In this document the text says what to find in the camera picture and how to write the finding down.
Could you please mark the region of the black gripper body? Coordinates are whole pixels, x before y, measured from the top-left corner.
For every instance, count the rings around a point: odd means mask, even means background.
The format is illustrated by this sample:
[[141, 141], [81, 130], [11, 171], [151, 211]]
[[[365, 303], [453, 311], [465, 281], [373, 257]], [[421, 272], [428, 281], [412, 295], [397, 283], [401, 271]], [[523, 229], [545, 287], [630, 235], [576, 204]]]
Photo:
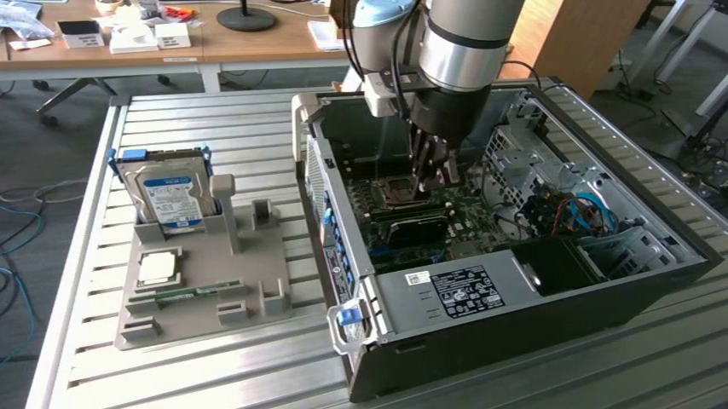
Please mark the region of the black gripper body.
[[461, 144], [480, 121], [492, 86], [473, 92], [426, 89], [416, 93], [410, 108], [413, 124], [448, 144]]

